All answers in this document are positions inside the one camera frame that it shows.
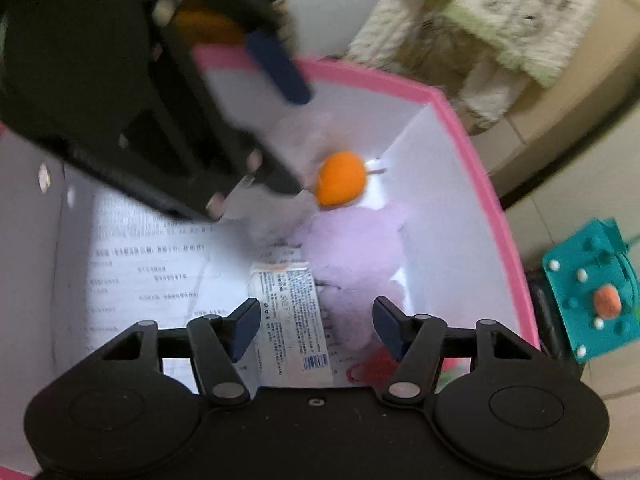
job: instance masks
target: barcode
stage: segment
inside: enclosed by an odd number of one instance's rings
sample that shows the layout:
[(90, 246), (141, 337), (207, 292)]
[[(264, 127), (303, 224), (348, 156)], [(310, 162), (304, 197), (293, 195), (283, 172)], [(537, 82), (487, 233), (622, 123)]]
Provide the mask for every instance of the barcode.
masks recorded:
[(329, 364), (326, 354), (310, 355), (303, 359), (305, 370), (315, 370), (316, 368), (324, 368)]

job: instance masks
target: purple plush toy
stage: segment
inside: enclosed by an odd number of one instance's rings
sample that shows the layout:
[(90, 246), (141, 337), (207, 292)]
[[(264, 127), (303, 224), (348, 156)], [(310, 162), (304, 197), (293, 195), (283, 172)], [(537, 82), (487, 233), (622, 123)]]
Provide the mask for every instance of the purple plush toy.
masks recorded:
[(397, 203), (378, 210), (351, 206), (312, 216), (289, 240), (302, 246), (316, 282), (325, 286), (319, 301), (349, 350), (372, 341), (376, 297), (386, 296), (402, 307), (402, 285), (390, 279), (404, 261), (398, 230), (405, 221), (405, 208)]

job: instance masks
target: orange pom-pom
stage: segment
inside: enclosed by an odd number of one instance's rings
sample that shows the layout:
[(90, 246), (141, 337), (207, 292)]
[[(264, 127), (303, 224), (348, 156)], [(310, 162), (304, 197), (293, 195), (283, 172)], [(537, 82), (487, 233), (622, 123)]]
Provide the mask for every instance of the orange pom-pom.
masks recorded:
[(318, 173), (316, 199), (323, 207), (346, 204), (362, 194), (366, 183), (367, 170), (356, 153), (334, 153)]
[(620, 315), (622, 304), (618, 290), (608, 283), (593, 293), (593, 308), (602, 319), (614, 319)]

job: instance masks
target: towel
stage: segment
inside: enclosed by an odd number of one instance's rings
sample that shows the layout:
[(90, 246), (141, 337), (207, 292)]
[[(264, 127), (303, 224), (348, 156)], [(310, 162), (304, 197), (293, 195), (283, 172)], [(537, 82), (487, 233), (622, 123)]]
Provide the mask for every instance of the towel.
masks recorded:
[(380, 0), (346, 58), (442, 89), (469, 129), (562, 75), (599, 0)]

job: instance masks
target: beige surface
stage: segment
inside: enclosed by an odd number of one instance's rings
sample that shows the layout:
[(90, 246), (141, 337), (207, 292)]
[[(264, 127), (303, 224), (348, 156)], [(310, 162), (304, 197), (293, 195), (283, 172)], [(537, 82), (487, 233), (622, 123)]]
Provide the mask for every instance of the beige surface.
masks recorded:
[(640, 0), (602, 0), (562, 78), (547, 90), (530, 85), (506, 116), (512, 128), (500, 122), (474, 139), (498, 195), (599, 124), (625, 99), (639, 72)]
[[(640, 102), (506, 216), (523, 261), (533, 264), (593, 217), (615, 217), (627, 238), (640, 233)], [(630, 256), (640, 269), (640, 248)], [(640, 467), (640, 341), (591, 360), (583, 381), (606, 400), (611, 418), (597, 472)]]
[(607, 400), (610, 430), (597, 473), (605, 476), (640, 466), (640, 393)]

